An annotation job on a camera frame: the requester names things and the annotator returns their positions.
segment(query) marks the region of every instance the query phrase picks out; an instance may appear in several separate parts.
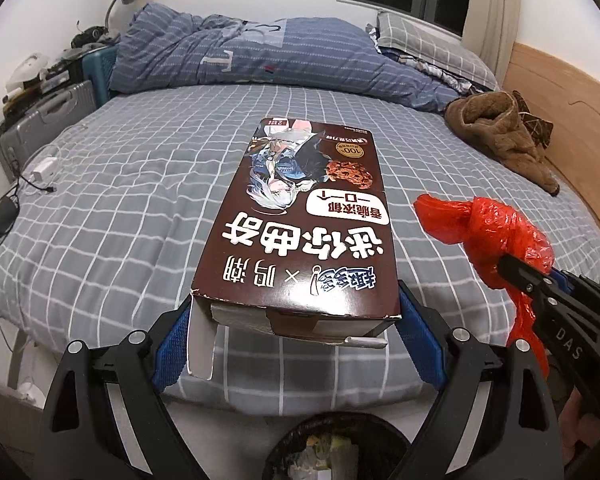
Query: gray suitcase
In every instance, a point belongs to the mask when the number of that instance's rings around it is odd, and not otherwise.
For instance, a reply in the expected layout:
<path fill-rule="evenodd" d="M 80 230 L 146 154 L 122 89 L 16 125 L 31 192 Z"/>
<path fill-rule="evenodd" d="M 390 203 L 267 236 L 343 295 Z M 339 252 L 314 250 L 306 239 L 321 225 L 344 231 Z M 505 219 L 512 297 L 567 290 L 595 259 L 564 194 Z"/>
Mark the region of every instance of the gray suitcase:
<path fill-rule="evenodd" d="M 25 116 L 0 136 L 0 163 L 10 182 L 13 168 L 23 170 L 29 159 L 96 109 L 91 81 L 63 88 L 43 98 Z"/>

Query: white hair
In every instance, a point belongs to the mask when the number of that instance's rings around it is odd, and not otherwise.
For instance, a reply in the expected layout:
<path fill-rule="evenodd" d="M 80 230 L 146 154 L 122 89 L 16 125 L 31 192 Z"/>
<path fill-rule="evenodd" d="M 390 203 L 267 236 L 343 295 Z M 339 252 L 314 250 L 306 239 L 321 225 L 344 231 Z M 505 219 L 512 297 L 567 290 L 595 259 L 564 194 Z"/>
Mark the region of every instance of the white hair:
<path fill-rule="evenodd" d="M 247 186 L 247 195 L 253 198 L 260 207 L 284 211 L 296 201 L 298 193 L 309 191 L 315 180 L 303 180 L 300 184 L 286 182 L 288 191 L 272 192 L 269 184 L 251 168 L 251 182 Z"/>

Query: gray checkered bed sheet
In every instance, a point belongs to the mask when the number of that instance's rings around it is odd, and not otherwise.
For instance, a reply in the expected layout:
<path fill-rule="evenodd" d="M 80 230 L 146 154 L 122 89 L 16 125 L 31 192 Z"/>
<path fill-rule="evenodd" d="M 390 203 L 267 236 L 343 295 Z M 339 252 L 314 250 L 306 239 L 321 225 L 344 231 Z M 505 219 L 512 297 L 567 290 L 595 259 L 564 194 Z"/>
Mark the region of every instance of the gray checkered bed sheet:
<path fill-rule="evenodd" d="M 562 188 L 551 198 L 462 143 L 434 114 L 333 91 L 273 85 L 164 89 L 117 97 L 49 152 L 58 191 L 21 192 L 0 248 L 0 316 L 62 351 L 149 328 L 187 295 L 222 198 L 261 118 L 308 118 L 374 134 L 398 276 L 452 326 L 503 344 L 506 294 L 478 279 L 459 246 L 422 231 L 413 201 L 489 196 L 524 212 L 551 240 L 557 267 L 600 279 L 600 231 Z M 220 327 L 211 381 L 183 374 L 168 393 L 260 415 L 298 415 L 417 396 L 394 328 L 383 350 L 332 348 Z"/>

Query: headboard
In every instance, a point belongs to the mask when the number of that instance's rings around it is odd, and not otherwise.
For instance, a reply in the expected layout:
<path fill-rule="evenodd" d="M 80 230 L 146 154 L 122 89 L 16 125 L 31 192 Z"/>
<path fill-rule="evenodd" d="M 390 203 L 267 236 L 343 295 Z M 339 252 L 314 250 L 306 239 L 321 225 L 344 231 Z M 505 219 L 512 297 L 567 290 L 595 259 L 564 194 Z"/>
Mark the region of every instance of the headboard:
<path fill-rule="evenodd" d="M 600 225 L 600 82 L 524 44 L 514 44 L 504 80 L 531 113 L 554 123 L 548 161 L 568 181 Z"/>

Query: cardboard box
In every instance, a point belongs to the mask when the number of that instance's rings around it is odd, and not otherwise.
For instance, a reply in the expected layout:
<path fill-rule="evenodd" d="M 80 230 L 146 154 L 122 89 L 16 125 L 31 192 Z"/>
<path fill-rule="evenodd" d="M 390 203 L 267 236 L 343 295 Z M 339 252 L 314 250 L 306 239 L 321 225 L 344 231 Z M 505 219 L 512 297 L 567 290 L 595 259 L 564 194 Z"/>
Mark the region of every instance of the cardboard box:
<path fill-rule="evenodd" d="M 400 319 L 400 304 L 371 132 L 262 120 L 222 202 L 191 292 L 188 368 L 198 377 L 210 378 L 206 356 L 217 324 L 384 347 L 378 335 Z"/>

